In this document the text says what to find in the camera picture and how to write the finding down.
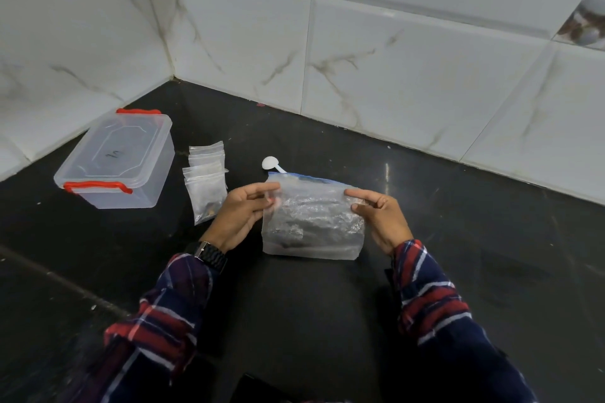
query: wristwatch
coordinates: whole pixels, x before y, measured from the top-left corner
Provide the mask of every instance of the wristwatch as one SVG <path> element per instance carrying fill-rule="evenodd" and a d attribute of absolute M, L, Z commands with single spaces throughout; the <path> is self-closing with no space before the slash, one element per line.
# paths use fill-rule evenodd
<path fill-rule="evenodd" d="M 227 264 L 227 257 L 214 245 L 203 241 L 193 254 L 198 260 L 218 271 L 220 274 Z"/>

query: plaid shirt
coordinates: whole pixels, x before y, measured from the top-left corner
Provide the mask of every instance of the plaid shirt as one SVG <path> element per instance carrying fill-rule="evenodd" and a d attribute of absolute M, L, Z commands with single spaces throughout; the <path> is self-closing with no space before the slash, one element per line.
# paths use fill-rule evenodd
<path fill-rule="evenodd" d="M 416 342 L 435 367 L 471 376 L 473 392 L 490 402 L 536 401 L 523 376 L 473 321 L 468 306 L 418 240 L 393 256 L 393 282 L 401 298 L 400 332 Z M 177 254 L 139 313 L 110 326 L 105 350 L 63 397 L 69 403 L 170 400 L 170 383 L 195 354 L 203 311 L 218 273 L 190 254 Z"/>

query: black granite surface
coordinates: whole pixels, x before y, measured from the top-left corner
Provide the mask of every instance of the black granite surface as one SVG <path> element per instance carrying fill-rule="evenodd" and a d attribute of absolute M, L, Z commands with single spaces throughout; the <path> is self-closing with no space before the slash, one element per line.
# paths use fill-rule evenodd
<path fill-rule="evenodd" d="M 166 83 L 132 107 L 174 124 L 176 156 L 155 208 L 97 210 L 57 188 L 77 140 L 0 184 L 1 401 L 52 399 L 100 347 L 104 326 L 134 311 L 170 255 L 203 232 L 180 169 L 189 145 L 220 139 L 230 188 L 264 181 L 261 161 L 273 155 L 288 171 L 396 197 L 542 401 L 605 401 L 605 208 L 189 83 Z M 396 400 L 394 390 L 418 383 L 395 366 L 407 356 L 391 337 L 389 261 L 369 240 L 356 261 L 261 248 L 255 229 L 230 254 L 208 307 L 213 339 L 175 401 L 192 389 L 228 401 L 244 372 L 296 398 L 358 403 Z"/>

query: hand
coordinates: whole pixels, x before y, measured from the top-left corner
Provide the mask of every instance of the hand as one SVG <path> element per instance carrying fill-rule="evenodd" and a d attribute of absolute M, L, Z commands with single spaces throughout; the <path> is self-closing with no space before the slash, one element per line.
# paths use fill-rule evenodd
<path fill-rule="evenodd" d="M 231 191 L 200 242 L 206 241 L 224 254 L 235 248 L 273 203 L 263 197 L 265 192 L 278 188 L 276 182 L 253 183 Z"/>
<path fill-rule="evenodd" d="M 344 193 L 370 202 L 369 206 L 353 204 L 351 209 L 372 228 L 372 237 L 383 252 L 391 255 L 399 244 L 413 239 L 396 199 L 367 189 L 345 189 Z"/>

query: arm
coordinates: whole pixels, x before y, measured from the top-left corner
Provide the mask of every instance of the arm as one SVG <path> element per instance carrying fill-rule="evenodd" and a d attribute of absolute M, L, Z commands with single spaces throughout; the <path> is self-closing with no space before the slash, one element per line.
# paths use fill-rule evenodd
<path fill-rule="evenodd" d="M 223 253 L 237 246 L 271 205 L 265 191 L 279 183 L 255 183 L 231 191 L 201 241 Z M 176 254 L 139 312 L 105 331 L 105 349 L 61 401 L 117 403 L 158 401 L 193 359 L 203 312 L 218 272 L 190 254 Z"/>
<path fill-rule="evenodd" d="M 372 235 L 393 259 L 393 282 L 399 291 L 399 331 L 418 346 L 431 372 L 448 375 L 466 399 L 533 403 L 537 401 L 523 376 L 495 348 L 485 331 L 473 321 L 468 305 L 454 284 L 414 239 L 397 200 L 366 190 L 346 194 L 371 205 L 353 205 L 372 228 Z"/>

